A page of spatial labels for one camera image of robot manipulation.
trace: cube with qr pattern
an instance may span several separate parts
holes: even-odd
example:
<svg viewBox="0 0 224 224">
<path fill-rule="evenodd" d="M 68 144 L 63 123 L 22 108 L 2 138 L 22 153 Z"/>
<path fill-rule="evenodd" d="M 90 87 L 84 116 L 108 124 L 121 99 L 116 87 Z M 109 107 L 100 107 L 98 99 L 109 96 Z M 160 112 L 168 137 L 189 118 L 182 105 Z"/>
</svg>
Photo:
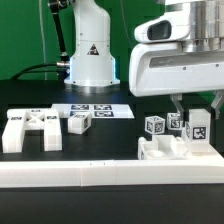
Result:
<svg viewBox="0 0 224 224">
<path fill-rule="evenodd" d="M 191 142 L 209 141 L 209 127 L 206 125 L 190 126 L 189 122 L 185 122 L 185 130 Z"/>
<path fill-rule="evenodd" d="M 167 128 L 169 130 L 181 130 L 182 127 L 183 121 L 181 121 L 179 113 L 167 114 Z"/>
<path fill-rule="evenodd" d="M 145 131 L 152 134 L 163 134 L 165 131 L 165 119 L 159 116 L 145 118 Z"/>
<path fill-rule="evenodd" d="M 76 112 L 68 119 L 68 133 L 82 134 L 91 126 L 90 112 Z"/>
</svg>

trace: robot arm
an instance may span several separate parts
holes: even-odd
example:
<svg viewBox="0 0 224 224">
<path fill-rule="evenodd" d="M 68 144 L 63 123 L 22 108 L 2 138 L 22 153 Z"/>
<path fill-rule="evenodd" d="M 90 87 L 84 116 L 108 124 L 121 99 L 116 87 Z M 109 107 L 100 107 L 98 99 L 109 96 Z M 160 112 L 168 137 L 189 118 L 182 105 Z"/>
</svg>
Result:
<svg viewBox="0 0 224 224">
<path fill-rule="evenodd" d="M 50 0 L 61 57 L 67 57 L 64 39 L 58 22 L 60 9 L 71 5 L 74 10 L 76 52 L 70 58 L 70 76 L 65 80 L 67 89 L 101 93 L 118 87 L 115 59 L 110 54 L 110 16 L 95 0 Z"/>
<path fill-rule="evenodd" d="M 181 111 L 182 93 L 217 91 L 224 101 L 224 5 L 217 0 L 167 0 L 165 14 L 135 30 L 129 85 L 135 96 L 170 94 Z"/>
</svg>

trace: black table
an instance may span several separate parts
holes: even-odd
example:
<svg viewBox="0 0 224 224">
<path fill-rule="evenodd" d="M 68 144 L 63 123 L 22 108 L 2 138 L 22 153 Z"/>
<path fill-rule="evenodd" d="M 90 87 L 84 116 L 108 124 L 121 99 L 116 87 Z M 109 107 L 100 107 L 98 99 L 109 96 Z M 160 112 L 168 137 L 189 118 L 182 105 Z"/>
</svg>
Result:
<svg viewBox="0 0 224 224">
<path fill-rule="evenodd" d="M 12 108 L 51 107 L 52 103 L 129 104 L 135 119 L 93 120 L 82 136 L 67 133 L 62 119 L 63 151 L 44 152 L 42 132 L 27 133 L 23 153 L 3 154 L 0 161 L 76 161 L 137 159 L 144 118 L 175 112 L 169 96 L 136 98 L 122 83 L 118 92 L 84 95 L 64 90 L 58 81 L 0 81 L 0 131 Z M 208 108 L 197 94 L 186 94 L 185 109 Z M 224 149 L 223 115 L 212 119 L 211 144 Z M 168 132 L 179 135 L 179 132 Z M 0 223 L 223 223 L 224 185 L 148 185 L 0 189 Z"/>
</svg>

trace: fiducial marker cube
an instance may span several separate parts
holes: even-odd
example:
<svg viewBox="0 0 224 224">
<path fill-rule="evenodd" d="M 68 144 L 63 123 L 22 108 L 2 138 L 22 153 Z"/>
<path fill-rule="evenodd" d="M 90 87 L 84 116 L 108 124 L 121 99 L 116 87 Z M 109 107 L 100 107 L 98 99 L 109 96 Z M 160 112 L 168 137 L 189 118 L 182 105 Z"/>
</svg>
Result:
<svg viewBox="0 0 224 224">
<path fill-rule="evenodd" d="M 191 142 L 209 142 L 211 115 L 205 109 L 189 110 L 189 122 L 185 123 L 186 137 Z"/>
<path fill-rule="evenodd" d="M 153 135 L 163 134 L 165 131 L 165 119 L 159 116 L 146 117 L 145 131 Z"/>
<path fill-rule="evenodd" d="M 181 121 L 179 113 L 167 114 L 167 128 L 169 130 L 181 130 L 182 127 L 183 121 Z"/>
<path fill-rule="evenodd" d="M 77 112 L 68 118 L 68 133 L 82 134 L 90 126 L 92 114 L 89 112 Z"/>
</svg>

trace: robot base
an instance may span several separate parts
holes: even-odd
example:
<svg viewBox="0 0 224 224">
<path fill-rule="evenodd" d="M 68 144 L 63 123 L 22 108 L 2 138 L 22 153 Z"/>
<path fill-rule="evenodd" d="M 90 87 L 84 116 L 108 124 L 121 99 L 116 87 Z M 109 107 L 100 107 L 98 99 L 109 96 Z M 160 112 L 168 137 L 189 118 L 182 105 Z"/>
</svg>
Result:
<svg viewBox="0 0 224 224">
<path fill-rule="evenodd" d="M 120 90 L 120 84 L 114 84 L 110 86 L 78 86 L 75 84 L 67 84 L 65 83 L 65 89 L 80 93 L 109 93 Z"/>
</svg>

